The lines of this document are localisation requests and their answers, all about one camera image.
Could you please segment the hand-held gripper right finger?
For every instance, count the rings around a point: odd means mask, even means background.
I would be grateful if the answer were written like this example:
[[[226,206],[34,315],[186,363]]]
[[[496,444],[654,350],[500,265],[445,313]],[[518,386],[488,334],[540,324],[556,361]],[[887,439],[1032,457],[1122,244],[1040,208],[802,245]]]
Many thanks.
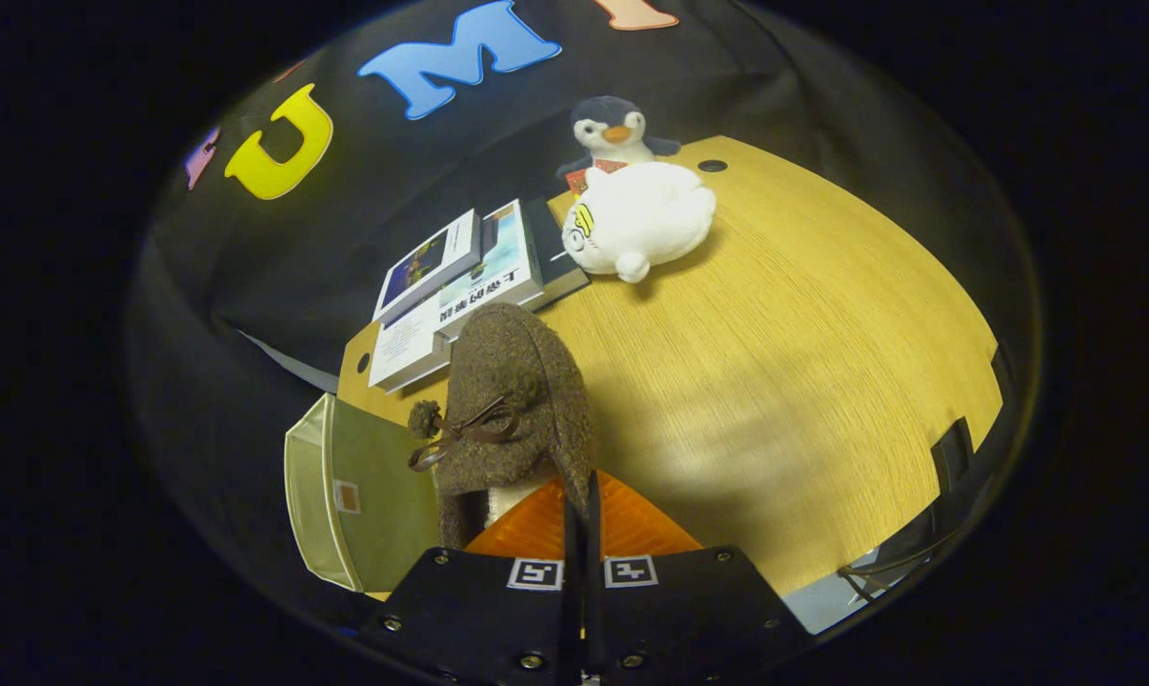
[[[678,555],[609,555],[600,473],[589,478],[586,660],[602,685],[766,685],[813,647],[732,544]]]

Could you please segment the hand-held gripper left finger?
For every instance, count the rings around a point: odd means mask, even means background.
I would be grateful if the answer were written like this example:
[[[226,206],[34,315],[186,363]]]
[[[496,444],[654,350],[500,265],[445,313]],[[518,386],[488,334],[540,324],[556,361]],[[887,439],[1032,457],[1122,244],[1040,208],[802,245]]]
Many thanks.
[[[360,643],[426,685],[580,681],[580,524],[553,479],[489,529],[535,535],[541,552],[423,552],[375,602]]]

